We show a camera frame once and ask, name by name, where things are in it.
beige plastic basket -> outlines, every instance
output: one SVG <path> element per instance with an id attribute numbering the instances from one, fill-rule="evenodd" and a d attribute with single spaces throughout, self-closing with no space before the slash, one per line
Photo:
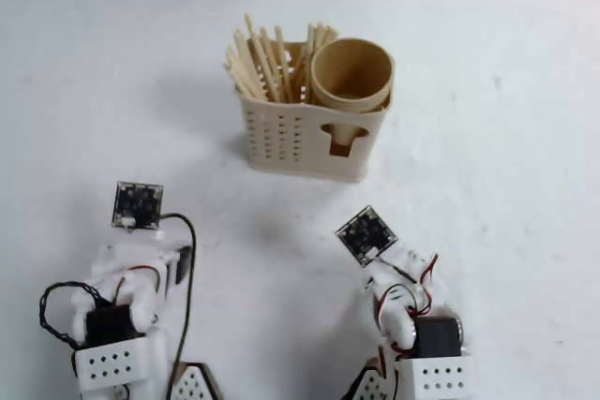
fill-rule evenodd
<path id="1" fill-rule="evenodd" d="M 296 67 L 302 45 L 285 43 L 292 68 Z M 383 117 L 391 105 L 392 92 L 393 87 L 376 111 L 350 113 L 306 103 L 267 102 L 242 96 L 238 91 L 246 123 L 249 165 L 257 170 L 361 180 L 367 172 L 368 155 Z M 359 128 L 355 138 L 345 145 L 337 143 L 332 135 L 335 127 L 343 126 Z"/>

perforated plate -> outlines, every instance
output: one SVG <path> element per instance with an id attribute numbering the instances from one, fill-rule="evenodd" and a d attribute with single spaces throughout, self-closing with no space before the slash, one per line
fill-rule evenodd
<path id="1" fill-rule="evenodd" d="M 150 341 L 146 337 L 80 350 L 75 354 L 82 392 L 150 377 Z"/>
<path id="2" fill-rule="evenodd" d="M 376 370 L 367 370 L 360 381 L 353 400 L 392 400 L 384 378 Z"/>
<path id="3" fill-rule="evenodd" d="M 402 399 L 445 400 L 471 398 L 473 357 L 416 358 L 398 362 Z"/>
<path id="4" fill-rule="evenodd" d="M 214 400 L 208 387 L 208 380 L 204 378 L 200 367 L 188 366 L 186 371 L 173 387 L 172 400 Z"/>

circuit board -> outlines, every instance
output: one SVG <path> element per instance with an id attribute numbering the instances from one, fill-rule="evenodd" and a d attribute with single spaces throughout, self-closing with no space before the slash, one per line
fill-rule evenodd
<path id="1" fill-rule="evenodd" d="M 363 267 L 398 240 L 370 206 L 346 222 L 336 236 Z"/>
<path id="2" fill-rule="evenodd" d="M 119 182 L 112 209 L 112 226 L 157 230 L 162 191 L 161 185 Z"/>

white tabletop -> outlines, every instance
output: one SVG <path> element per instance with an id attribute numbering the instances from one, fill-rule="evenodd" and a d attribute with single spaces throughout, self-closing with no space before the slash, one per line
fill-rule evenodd
<path id="1" fill-rule="evenodd" d="M 393 54 L 364 182 L 248 168 L 222 67 L 245 11 L 289 40 L 323 21 Z M 0 0 L 0 16 L 6 398 L 75 398 L 38 298 L 88 275 L 118 180 L 165 185 L 163 212 L 202 236 L 184 357 L 227 399 L 347 390 L 374 347 L 333 230 L 367 204 L 440 252 L 481 398 L 597 398 L 600 0 Z M 68 329 L 67 296 L 51 320 Z"/>

cup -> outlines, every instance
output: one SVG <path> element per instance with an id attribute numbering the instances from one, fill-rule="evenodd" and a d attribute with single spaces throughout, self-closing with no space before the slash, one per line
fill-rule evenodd
<path id="1" fill-rule="evenodd" d="M 394 60 L 370 41 L 343 38 L 321 47 L 310 64 L 310 84 L 316 103 L 332 110 L 376 111 L 390 95 Z M 332 140 L 352 145 L 360 127 L 332 124 Z"/>

